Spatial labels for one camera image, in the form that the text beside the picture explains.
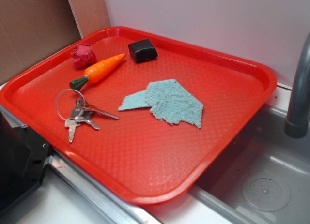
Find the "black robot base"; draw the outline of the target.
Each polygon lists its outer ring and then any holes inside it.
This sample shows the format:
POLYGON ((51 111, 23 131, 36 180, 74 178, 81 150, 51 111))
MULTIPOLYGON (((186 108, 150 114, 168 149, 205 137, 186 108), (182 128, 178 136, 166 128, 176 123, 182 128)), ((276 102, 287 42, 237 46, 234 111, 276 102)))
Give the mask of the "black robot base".
POLYGON ((42 185, 50 152, 50 143, 31 127, 11 127, 0 116, 1 214, 42 185))

